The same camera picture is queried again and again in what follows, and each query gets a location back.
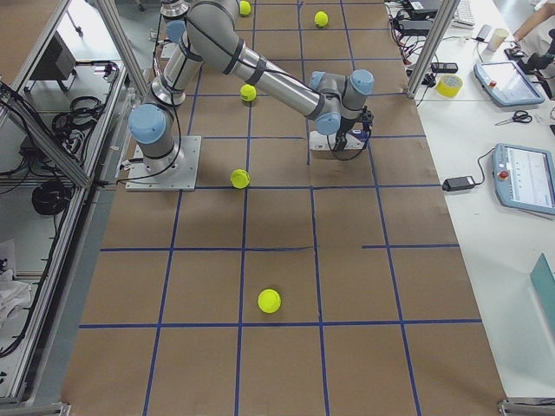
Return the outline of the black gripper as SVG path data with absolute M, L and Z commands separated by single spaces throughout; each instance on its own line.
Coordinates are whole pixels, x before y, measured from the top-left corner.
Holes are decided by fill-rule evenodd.
M 341 118 L 340 127 L 335 134 L 334 150 L 343 150 L 347 146 L 347 132 L 355 125 L 355 119 Z

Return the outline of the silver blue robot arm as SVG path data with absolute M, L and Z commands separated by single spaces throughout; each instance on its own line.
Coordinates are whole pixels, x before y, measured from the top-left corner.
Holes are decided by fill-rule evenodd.
M 355 124 L 370 131 L 373 114 L 365 102 L 375 80 L 369 71 L 358 69 L 350 75 L 315 71 L 309 84 L 303 84 L 245 44 L 236 32 L 239 12 L 238 1 L 162 2 L 160 13 L 177 47 L 162 74 L 153 79 L 146 101 L 128 119 L 148 176 L 160 179 L 178 168 L 184 152 L 171 129 L 186 86 L 203 64 L 236 75 L 312 120 L 318 133 L 334 139 L 333 153 L 345 149 Z

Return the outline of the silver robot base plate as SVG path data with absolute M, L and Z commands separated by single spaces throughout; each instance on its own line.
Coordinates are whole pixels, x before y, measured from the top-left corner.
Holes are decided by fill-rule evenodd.
M 132 164 L 126 189 L 131 192 L 188 191 L 195 189 L 201 137 L 174 135 L 169 151 L 169 137 L 155 147 L 138 143 L 134 157 L 142 159 Z

